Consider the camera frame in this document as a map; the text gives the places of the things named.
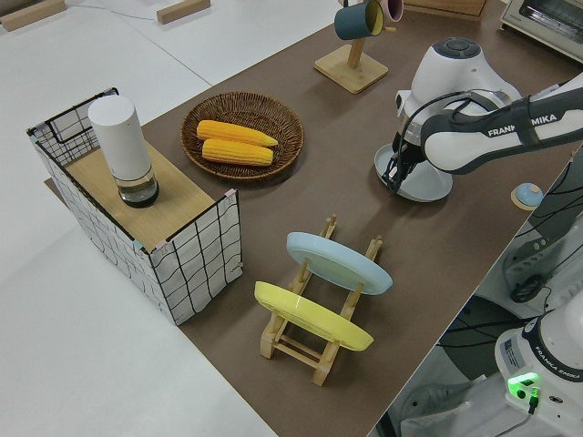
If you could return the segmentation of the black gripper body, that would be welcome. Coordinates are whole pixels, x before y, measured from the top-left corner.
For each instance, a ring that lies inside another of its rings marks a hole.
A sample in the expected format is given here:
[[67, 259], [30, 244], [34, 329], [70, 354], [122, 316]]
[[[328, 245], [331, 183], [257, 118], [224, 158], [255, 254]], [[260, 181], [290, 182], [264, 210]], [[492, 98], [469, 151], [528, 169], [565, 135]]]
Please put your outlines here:
[[421, 147], [402, 139], [402, 135], [399, 132], [394, 137], [393, 152], [394, 170], [392, 175], [396, 178], [406, 178], [417, 164], [425, 161]]

